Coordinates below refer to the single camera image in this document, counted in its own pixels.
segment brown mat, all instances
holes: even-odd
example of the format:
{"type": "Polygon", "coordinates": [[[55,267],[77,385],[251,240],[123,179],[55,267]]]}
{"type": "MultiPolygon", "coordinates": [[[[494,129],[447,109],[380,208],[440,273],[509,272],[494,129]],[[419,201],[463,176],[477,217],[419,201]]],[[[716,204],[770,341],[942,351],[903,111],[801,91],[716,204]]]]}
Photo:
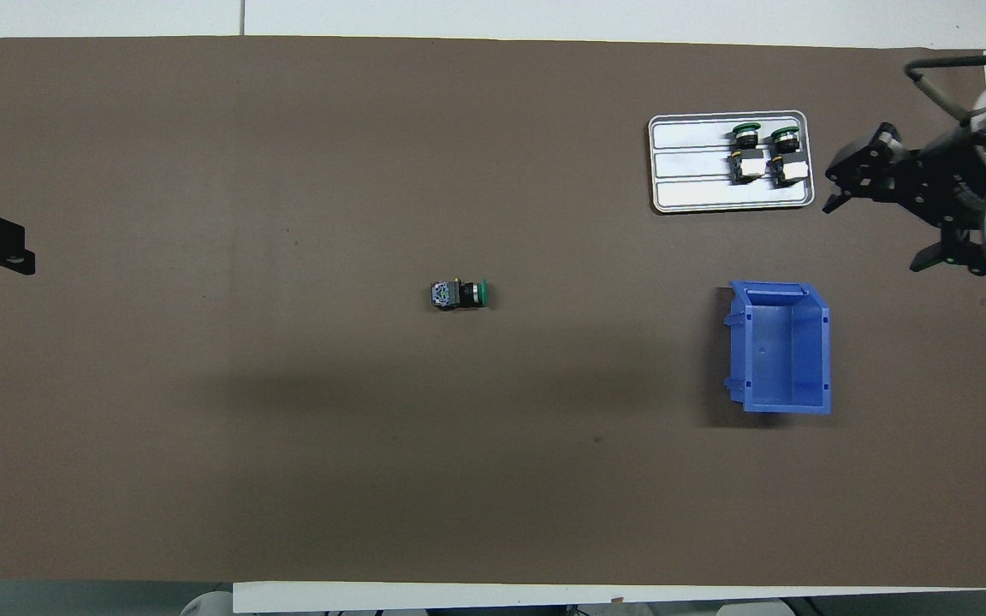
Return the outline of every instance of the brown mat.
{"type": "Polygon", "coordinates": [[[927,143],[921,54],[0,40],[0,577],[986,585],[986,278],[893,206],[649,204],[658,113],[804,110],[821,199],[927,143]],[[832,417],[728,401],[737,277],[829,302],[832,417]]]}

